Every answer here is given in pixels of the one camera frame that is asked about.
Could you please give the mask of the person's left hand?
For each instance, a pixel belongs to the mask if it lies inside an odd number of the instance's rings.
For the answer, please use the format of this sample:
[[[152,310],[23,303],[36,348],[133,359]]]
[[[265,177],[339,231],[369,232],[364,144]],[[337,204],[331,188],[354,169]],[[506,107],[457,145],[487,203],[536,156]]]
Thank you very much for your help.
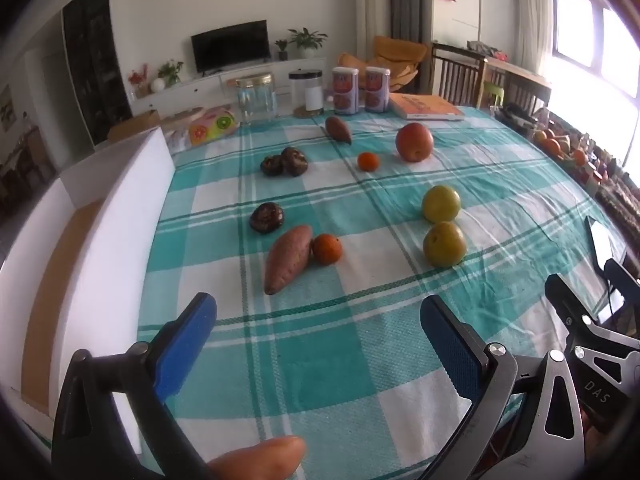
[[[306,451],[302,438],[278,437],[221,455],[207,467],[222,480],[283,480],[294,474]]]

